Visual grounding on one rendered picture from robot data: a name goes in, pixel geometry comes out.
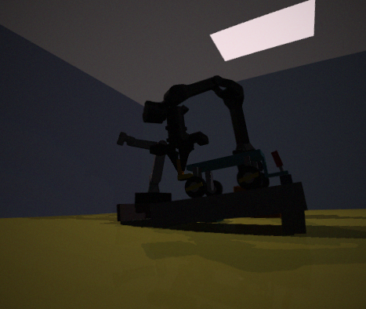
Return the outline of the red-headed pin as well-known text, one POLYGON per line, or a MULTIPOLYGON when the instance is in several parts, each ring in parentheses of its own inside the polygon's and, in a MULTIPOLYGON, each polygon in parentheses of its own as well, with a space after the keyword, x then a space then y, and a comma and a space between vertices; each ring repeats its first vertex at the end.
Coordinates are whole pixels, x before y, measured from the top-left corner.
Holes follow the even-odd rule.
POLYGON ((282 163, 282 161, 281 161, 281 159, 280 159, 280 156, 279 156, 279 154, 277 153, 277 151, 274 151, 274 152, 271 152, 271 154, 272 154, 272 156, 273 156, 273 158, 274 158, 274 161, 275 161, 275 165, 276 165, 276 167, 278 168, 279 167, 279 170, 280 171, 284 171, 284 169, 283 169, 283 163, 282 163))

